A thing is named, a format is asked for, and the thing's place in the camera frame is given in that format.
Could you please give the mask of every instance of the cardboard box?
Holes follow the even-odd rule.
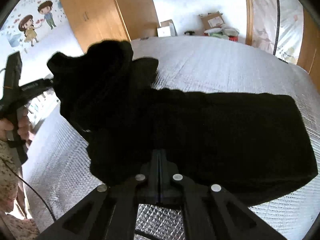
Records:
[[[221,24],[224,23],[222,15],[219,11],[216,13],[209,13],[206,16],[200,15],[200,17],[206,30],[218,28]]]
[[[167,27],[170,25],[170,23],[173,24],[173,20],[167,20],[167,21],[164,21],[164,22],[160,22],[160,26],[161,27]]]

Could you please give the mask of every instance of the hand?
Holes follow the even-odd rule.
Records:
[[[30,131],[30,121],[27,117],[28,109],[23,109],[23,117],[18,122],[18,135],[20,135],[22,140],[29,139]],[[0,120],[0,140],[6,142],[7,136],[6,131],[13,130],[13,124],[9,122],[6,118]]]

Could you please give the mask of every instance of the black fabric cover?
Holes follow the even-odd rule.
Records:
[[[248,206],[317,175],[290,96],[155,90],[158,60],[132,56],[130,43],[103,41],[84,56],[48,61],[60,112],[89,142],[91,173],[107,185],[140,173],[153,149],[166,149],[181,174],[221,184]]]

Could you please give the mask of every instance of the black cable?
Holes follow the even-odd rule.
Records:
[[[158,237],[155,237],[155,236],[153,236],[153,235],[150,235],[150,234],[148,234],[148,233],[142,232],[142,231],[137,230],[137,229],[136,229],[134,232],[135,232],[136,235],[143,236],[143,237],[148,238],[148,239],[150,239],[150,240],[161,240],[161,239],[158,238]]]
[[[275,46],[273,48],[273,55],[276,54],[277,47],[278,47],[279,30],[280,30],[280,0],[277,0],[277,32],[276,32]]]
[[[51,211],[51,209],[49,208],[49,206],[47,205],[47,203],[44,201],[44,199],[39,195],[38,192],[35,191],[35,189],[33,187],[31,187],[23,178],[21,178],[20,176],[18,176],[7,164],[7,161],[5,161],[4,159],[2,159],[0,157],[0,159],[2,160],[2,162],[4,163],[4,165],[17,177],[19,178],[24,184],[26,184],[44,203],[44,205],[47,207],[47,209],[50,212],[50,215],[52,216],[53,221],[57,221],[56,217],[54,216],[53,212]]]

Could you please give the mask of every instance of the wooden cabinet door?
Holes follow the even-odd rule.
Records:
[[[130,40],[116,0],[89,0],[87,16],[102,39]]]
[[[82,51],[103,39],[127,40],[115,0],[61,0]]]
[[[158,16],[153,0],[116,0],[132,40],[158,36]]]
[[[309,73],[320,93],[320,30],[305,9],[303,10],[303,38],[297,65]]]
[[[92,43],[102,40],[101,35],[93,26],[94,23],[87,18],[88,1],[61,0],[69,24],[83,52],[86,52]]]

